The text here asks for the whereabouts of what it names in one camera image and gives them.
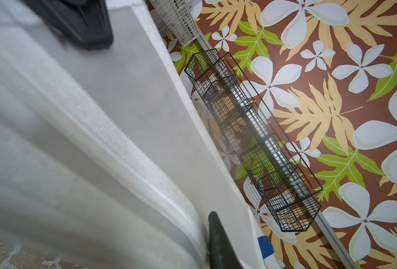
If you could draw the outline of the white mesh pouch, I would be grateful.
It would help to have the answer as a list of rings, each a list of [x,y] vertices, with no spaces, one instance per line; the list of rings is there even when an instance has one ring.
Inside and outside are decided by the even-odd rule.
[[[0,1],[0,241],[94,269],[204,269],[216,213],[232,265],[262,269],[257,223],[143,1],[108,1],[86,50]]]

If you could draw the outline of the white Doraemon canvas bag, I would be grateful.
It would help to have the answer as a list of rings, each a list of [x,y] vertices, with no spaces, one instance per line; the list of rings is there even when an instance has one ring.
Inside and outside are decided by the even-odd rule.
[[[258,237],[263,262],[267,269],[284,269],[285,264],[280,262],[275,254],[272,244],[266,235]]]

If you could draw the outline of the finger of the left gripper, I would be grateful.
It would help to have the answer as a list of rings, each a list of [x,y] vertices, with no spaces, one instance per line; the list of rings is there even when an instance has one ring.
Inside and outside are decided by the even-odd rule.
[[[30,0],[24,3],[78,47],[98,50],[113,44],[110,17],[104,0]]]

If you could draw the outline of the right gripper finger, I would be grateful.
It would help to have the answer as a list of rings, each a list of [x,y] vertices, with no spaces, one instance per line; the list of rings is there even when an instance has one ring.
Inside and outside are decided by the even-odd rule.
[[[209,262],[211,269],[242,269],[218,214],[212,211],[209,222]]]

